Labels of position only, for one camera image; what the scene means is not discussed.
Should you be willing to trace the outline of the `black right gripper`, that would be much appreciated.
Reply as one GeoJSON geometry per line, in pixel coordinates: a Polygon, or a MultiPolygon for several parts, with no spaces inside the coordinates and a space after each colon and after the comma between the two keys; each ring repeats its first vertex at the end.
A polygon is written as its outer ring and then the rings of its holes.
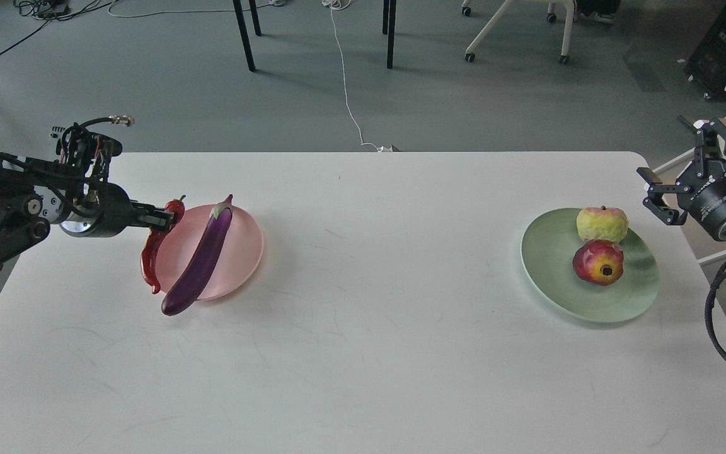
{"type": "Polygon", "coordinates": [[[651,168],[638,167],[647,190],[643,206],[666,225],[683,225],[693,218],[715,241],[726,242],[726,173],[710,177],[699,190],[696,186],[699,178],[708,178],[712,161],[726,164],[726,118],[691,120],[680,115],[678,120],[694,133],[691,164],[671,184],[651,168]]]}

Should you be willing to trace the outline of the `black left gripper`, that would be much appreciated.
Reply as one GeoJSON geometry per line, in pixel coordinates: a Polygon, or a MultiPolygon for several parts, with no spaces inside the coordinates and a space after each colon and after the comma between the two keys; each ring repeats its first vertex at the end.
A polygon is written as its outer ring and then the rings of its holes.
{"type": "Polygon", "coordinates": [[[77,238],[109,238],[121,233],[126,227],[150,230],[170,230],[175,213],[152,204],[130,201],[124,189],[109,183],[99,192],[99,205],[95,214],[83,218],[72,214],[60,223],[60,228],[77,238]]]}

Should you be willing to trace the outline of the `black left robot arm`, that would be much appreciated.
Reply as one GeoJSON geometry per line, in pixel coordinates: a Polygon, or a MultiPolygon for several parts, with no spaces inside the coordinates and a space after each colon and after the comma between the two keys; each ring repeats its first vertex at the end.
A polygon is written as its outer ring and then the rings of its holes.
{"type": "Polygon", "coordinates": [[[133,201],[110,181],[123,146],[91,126],[133,123],[110,115],[55,129],[54,161],[0,152],[0,270],[48,238],[52,225],[78,238],[109,238],[127,227],[169,233],[181,221],[181,210],[133,201]]]}

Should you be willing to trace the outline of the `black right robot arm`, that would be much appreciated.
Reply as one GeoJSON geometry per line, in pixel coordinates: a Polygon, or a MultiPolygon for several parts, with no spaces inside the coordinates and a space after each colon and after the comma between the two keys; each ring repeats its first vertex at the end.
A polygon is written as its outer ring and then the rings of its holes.
{"type": "MultiPolygon", "coordinates": [[[[693,218],[713,240],[726,242],[726,119],[692,122],[680,116],[678,120],[694,138],[688,165],[671,184],[664,183],[651,168],[638,168],[647,187],[643,206],[666,225],[683,225],[693,218]]],[[[726,351],[717,339],[712,311],[725,280],[726,261],[715,273],[704,301],[706,331],[724,362],[726,351]]]]}

